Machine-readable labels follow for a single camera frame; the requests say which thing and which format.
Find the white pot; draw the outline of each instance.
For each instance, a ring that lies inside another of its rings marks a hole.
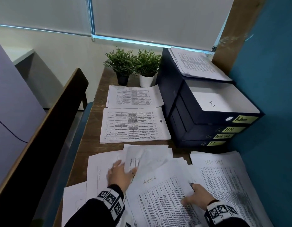
[[[150,87],[153,77],[145,77],[140,74],[140,86],[141,87]]]

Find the green plant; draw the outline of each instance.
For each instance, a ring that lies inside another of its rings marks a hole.
[[[136,58],[132,55],[132,51],[118,48],[116,52],[114,50],[110,53],[106,53],[108,60],[104,62],[104,65],[112,68],[116,73],[121,76],[130,76],[135,71]]]
[[[153,77],[161,62],[161,55],[155,55],[151,51],[140,51],[136,56],[136,72],[146,77]]]

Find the plant pot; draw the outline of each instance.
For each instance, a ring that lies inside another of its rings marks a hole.
[[[140,74],[140,86],[141,87],[150,87],[153,78],[154,78],[154,76],[152,76],[152,77],[146,77],[146,76],[142,76]]]
[[[117,73],[118,78],[118,84],[121,86],[126,86],[128,83],[129,76],[121,76],[119,73]]]

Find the potted plant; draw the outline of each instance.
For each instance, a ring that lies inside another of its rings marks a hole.
[[[154,75],[161,62],[161,55],[155,55],[151,51],[140,51],[136,56],[136,73],[140,75],[140,86],[150,87]]]
[[[135,70],[135,56],[132,51],[118,48],[116,52],[114,50],[110,53],[106,53],[108,59],[104,62],[104,65],[110,67],[117,74],[118,84],[126,86],[129,76]]]

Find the hand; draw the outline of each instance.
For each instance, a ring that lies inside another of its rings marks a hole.
[[[116,161],[107,173],[108,186],[116,184],[121,188],[123,194],[125,194],[133,177],[136,174],[136,171],[137,167],[133,168],[129,173],[126,174],[124,171],[124,163],[121,164],[121,160]]]
[[[194,190],[194,194],[183,198],[181,200],[182,205],[195,204],[202,210],[206,210],[208,204],[215,200],[215,198],[200,184],[193,184],[192,188]]]

